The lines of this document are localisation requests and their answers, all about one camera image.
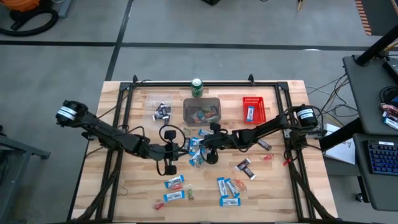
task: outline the keyboard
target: keyboard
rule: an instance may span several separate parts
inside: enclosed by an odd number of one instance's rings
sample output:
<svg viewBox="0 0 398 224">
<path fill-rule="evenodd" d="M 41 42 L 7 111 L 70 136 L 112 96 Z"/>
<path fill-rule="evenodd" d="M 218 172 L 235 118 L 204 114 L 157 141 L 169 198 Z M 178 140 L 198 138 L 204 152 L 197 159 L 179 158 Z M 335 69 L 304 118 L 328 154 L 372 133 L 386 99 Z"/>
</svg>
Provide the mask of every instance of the keyboard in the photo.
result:
<svg viewBox="0 0 398 224">
<path fill-rule="evenodd" d="M 398 142 L 366 141 L 372 174 L 398 175 Z"/>
</svg>

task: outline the green soda can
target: green soda can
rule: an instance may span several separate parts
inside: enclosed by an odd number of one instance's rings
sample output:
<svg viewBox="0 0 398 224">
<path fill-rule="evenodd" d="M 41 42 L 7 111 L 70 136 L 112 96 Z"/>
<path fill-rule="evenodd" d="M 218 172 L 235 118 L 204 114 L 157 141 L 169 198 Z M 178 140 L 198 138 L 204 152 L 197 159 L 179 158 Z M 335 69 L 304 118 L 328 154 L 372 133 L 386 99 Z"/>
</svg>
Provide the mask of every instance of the green soda can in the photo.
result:
<svg viewBox="0 0 398 224">
<path fill-rule="evenodd" d="M 193 97 L 201 97 L 203 94 L 203 82 L 200 78 L 194 78 L 191 81 L 191 89 Z"/>
</svg>

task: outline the red basket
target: red basket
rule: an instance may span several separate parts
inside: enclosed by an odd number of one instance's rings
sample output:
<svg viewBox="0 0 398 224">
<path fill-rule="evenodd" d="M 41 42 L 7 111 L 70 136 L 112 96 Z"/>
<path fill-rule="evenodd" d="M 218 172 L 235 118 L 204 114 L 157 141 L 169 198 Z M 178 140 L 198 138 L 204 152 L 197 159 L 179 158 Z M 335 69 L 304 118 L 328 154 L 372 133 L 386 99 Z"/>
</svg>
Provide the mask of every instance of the red basket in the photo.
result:
<svg viewBox="0 0 398 224">
<path fill-rule="evenodd" d="M 254 107 L 253 121 L 246 121 L 249 106 Z M 261 124 L 266 122 L 266 109 L 262 97 L 243 98 L 243 122 L 245 124 Z"/>
</svg>

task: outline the concrete floor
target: concrete floor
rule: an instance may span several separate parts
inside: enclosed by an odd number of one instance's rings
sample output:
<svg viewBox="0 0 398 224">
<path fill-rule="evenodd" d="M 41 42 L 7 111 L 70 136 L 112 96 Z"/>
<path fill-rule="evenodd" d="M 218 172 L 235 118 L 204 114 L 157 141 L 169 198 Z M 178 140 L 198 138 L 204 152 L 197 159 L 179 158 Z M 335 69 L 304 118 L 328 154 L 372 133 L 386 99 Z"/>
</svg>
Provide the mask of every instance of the concrete floor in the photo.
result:
<svg viewBox="0 0 398 224">
<path fill-rule="evenodd" d="M 128 1 L 75 0 L 69 17 L 48 32 L 17 39 L 0 35 L 0 43 L 116 42 Z M 344 74 L 344 56 L 361 52 L 286 50 L 289 46 L 366 47 L 378 39 L 364 33 L 354 0 L 307 0 L 299 13 L 296 3 L 221 0 L 210 7 L 200 0 L 135 0 L 123 42 L 264 44 L 285 50 L 122 47 L 111 79 L 130 80 L 135 74 L 141 80 L 243 80 L 252 73 L 257 80 L 301 79 L 321 86 Z M 46 19 L 42 15 L 27 27 Z M 0 26 L 10 23 L 0 8 Z M 56 126 L 55 113 L 65 99 L 84 102 L 95 112 L 113 52 L 114 47 L 0 45 L 0 124 L 10 138 L 52 152 L 49 160 L 29 164 L 15 217 L 29 223 L 66 220 L 87 141 L 80 131 Z M 333 85 L 322 90 L 331 92 Z M 348 86 L 340 93 L 355 105 Z M 328 95 L 309 97 L 321 107 Z M 378 212 L 354 200 L 355 177 L 331 176 L 330 184 L 340 218 L 396 223 L 398 213 Z"/>
</svg>

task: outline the black floor stripe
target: black floor stripe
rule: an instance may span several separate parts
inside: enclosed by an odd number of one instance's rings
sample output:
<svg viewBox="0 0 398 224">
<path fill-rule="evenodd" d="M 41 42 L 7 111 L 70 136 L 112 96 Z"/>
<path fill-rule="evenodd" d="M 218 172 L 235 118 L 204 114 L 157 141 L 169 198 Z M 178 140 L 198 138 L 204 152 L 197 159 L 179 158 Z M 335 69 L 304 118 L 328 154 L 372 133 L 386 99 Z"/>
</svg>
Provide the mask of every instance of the black floor stripe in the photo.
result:
<svg viewBox="0 0 398 224">
<path fill-rule="evenodd" d="M 18 41 L 0 40 L 0 45 L 69 46 L 69 47 L 114 47 L 115 42 L 67 42 L 67 41 Z"/>
<path fill-rule="evenodd" d="M 370 46 L 325 46 L 325 45 L 264 45 L 264 44 L 180 44 L 180 43 L 122 43 L 121 47 L 166 48 L 166 49 L 249 49 L 249 50 L 334 50 L 365 51 Z"/>
<path fill-rule="evenodd" d="M 118 60 L 119 51 L 120 51 L 120 47 L 121 47 L 121 44 L 122 44 L 122 41 L 123 41 L 124 33 L 126 32 L 127 23 L 129 22 L 130 12 L 131 12 L 131 8 L 132 8 L 132 3 L 133 2 L 134 2 L 134 0 L 129 0 L 129 2 L 127 4 L 126 11 L 124 12 L 123 21 L 122 21 L 122 24 L 120 26 L 118 39 L 116 41 L 116 46 L 113 49 L 111 61 L 109 63 L 109 67 L 108 67 L 108 71 L 106 72 L 105 81 L 111 81 L 112 80 L 114 68 L 116 66 L 116 61 Z"/>
</svg>

